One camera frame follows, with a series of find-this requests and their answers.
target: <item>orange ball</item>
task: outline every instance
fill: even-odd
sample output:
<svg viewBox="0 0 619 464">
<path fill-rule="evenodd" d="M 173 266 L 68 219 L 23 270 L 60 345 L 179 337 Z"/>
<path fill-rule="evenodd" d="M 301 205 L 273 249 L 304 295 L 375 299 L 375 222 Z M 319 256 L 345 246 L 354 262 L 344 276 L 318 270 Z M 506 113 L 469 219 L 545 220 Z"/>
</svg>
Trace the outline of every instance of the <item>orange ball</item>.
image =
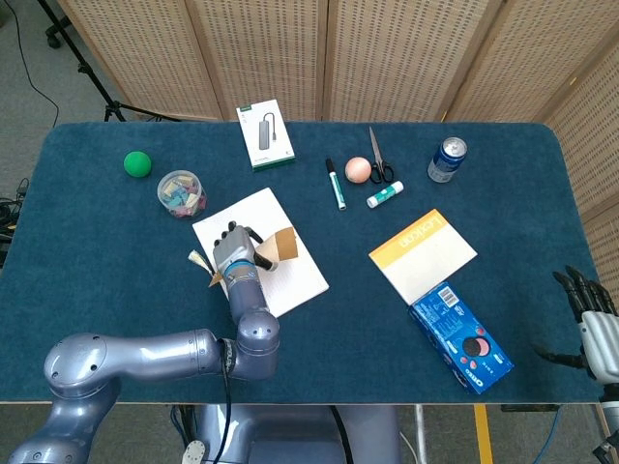
<svg viewBox="0 0 619 464">
<path fill-rule="evenodd" d="M 346 164 L 346 179 L 354 184 L 362 184 L 369 179 L 371 174 L 371 166 L 369 161 L 365 158 L 355 157 L 351 158 Z"/>
</svg>

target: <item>notepad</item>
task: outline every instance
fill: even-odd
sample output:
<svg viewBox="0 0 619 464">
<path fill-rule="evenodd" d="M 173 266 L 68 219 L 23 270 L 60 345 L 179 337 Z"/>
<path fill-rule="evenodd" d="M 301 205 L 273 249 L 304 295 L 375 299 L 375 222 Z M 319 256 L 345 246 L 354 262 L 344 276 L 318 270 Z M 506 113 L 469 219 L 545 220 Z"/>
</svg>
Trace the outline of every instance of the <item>notepad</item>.
<svg viewBox="0 0 619 464">
<path fill-rule="evenodd" d="M 231 220 L 251 227 L 263 239 L 293 225 L 270 188 L 254 193 L 193 225 L 211 263 L 215 263 L 213 242 L 221 239 L 221 232 L 227 230 Z M 296 229 L 295 236 L 299 253 L 297 258 L 281 261 L 273 272 L 258 268 L 265 300 L 276 317 L 329 288 Z"/>
<path fill-rule="evenodd" d="M 477 252 L 436 210 L 369 254 L 407 305 L 422 298 L 475 256 Z"/>
</svg>

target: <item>robotic arm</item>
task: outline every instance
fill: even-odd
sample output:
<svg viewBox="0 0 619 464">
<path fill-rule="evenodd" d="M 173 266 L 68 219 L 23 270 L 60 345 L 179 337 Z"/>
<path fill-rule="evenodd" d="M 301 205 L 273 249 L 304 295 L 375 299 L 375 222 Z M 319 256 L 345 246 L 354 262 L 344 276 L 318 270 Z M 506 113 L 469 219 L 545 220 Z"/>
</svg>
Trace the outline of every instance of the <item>robotic arm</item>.
<svg viewBox="0 0 619 464">
<path fill-rule="evenodd" d="M 558 355 L 534 345 L 535 352 L 551 363 L 586 369 L 589 376 L 604 385 L 600 403 L 608 427 L 614 431 L 593 454 L 610 464 L 607 454 L 619 446 L 619 313 L 610 294 L 599 283 L 587 280 L 567 266 L 568 275 L 552 273 L 563 286 L 578 324 L 582 345 L 580 355 Z"/>
<path fill-rule="evenodd" d="M 144 382 L 222 373 L 247 380 L 275 373 L 280 325 L 269 312 L 256 264 L 272 269 L 258 255 L 249 228 L 228 224 L 215 242 L 214 256 L 230 300 L 236 340 L 221 343 L 207 329 L 147 338 L 117 338 L 96 333 L 58 342 L 44 363 L 55 398 L 44 427 L 17 448 L 10 464 L 88 461 L 93 438 L 120 394 L 120 377 Z"/>
</svg>

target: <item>tripod stand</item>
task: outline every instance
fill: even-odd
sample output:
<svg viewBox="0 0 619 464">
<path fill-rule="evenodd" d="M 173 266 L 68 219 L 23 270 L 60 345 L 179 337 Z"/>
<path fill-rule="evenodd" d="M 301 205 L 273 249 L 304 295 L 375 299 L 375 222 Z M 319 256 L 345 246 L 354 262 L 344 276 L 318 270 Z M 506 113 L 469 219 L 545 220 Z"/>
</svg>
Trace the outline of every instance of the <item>tripod stand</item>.
<svg viewBox="0 0 619 464">
<path fill-rule="evenodd" d="M 47 5 L 47 2 L 45 0 L 38 0 L 38 1 L 39 1 L 39 5 L 41 5 L 41 7 L 44 9 L 47 16 L 49 16 L 49 19 L 51 19 L 51 22 L 53 23 L 54 27 L 58 30 L 58 32 L 60 33 L 62 38 L 65 40 L 65 42 L 67 43 L 71 51 L 74 53 L 75 58 L 77 58 L 77 61 L 79 62 L 77 71 L 79 73 L 85 73 L 86 75 L 88 75 L 88 77 L 90 77 L 90 80 L 93 82 L 93 84 L 95 84 L 95 87 L 97 87 L 97 90 L 99 91 L 103 99 L 105 100 L 105 116 L 103 118 L 104 121 L 109 121 L 109 118 L 112 115 L 116 116 L 116 118 L 119 121 L 122 121 L 122 122 L 127 121 L 125 119 L 125 116 L 123 116 L 121 108 L 128 109 L 129 111 L 133 111 L 135 113 L 141 113 L 141 114 L 146 114 L 148 116 L 153 116 L 157 120 L 165 119 L 167 121 L 180 121 L 179 119 L 171 118 L 169 116 L 164 116 L 162 114 L 155 113 L 153 111 L 148 111 L 146 109 L 137 108 L 135 106 L 131 106 L 129 104 L 124 104 L 124 103 L 120 103 L 119 101 L 113 100 L 112 97 L 107 93 L 107 91 L 103 87 L 103 84 L 101 83 L 101 81 L 99 80 L 95 72 L 93 71 L 92 67 L 88 64 L 86 59 L 83 57 L 83 55 L 79 52 L 79 50 L 75 46 L 74 41 L 71 40 L 71 37 L 69 37 L 69 34 L 67 34 L 67 31 L 65 31 L 62 23 L 60 22 L 60 19 L 58 19 L 56 14 L 54 14 L 54 12 L 51 10 L 49 5 Z"/>
</svg>

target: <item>marker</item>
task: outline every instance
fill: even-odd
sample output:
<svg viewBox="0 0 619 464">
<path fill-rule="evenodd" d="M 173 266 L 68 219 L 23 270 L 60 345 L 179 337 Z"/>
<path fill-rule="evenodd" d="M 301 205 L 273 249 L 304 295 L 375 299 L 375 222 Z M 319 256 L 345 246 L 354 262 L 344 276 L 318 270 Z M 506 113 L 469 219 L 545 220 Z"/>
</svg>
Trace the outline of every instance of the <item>marker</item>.
<svg viewBox="0 0 619 464">
<path fill-rule="evenodd" d="M 330 158 L 327 158 L 327 171 L 329 171 L 329 177 L 331 178 L 333 193 L 336 195 L 336 200 L 338 201 L 338 208 L 340 211 L 344 211 L 346 209 L 346 203 L 344 203 L 344 195 L 341 194 L 341 188 L 339 187 L 336 169 L 334 168 L 333 162 Z"/>
<path fill-rule="evenodd" d="M 400 181 L 393 182 L 390 186 L 380 190 L 378 193 L 376 193 L 374 196 L 371 196 L 366 201 L 368 202 L 369 207 L 375 208 L 376 206 L 380 205 L 383 201 L 387 201 L 389 198 L 391 198 L 394 195 L 397 195 L 403 190 L 404 190 L 404 185 L 402 184 L 402 182 Z"/>
</svg>

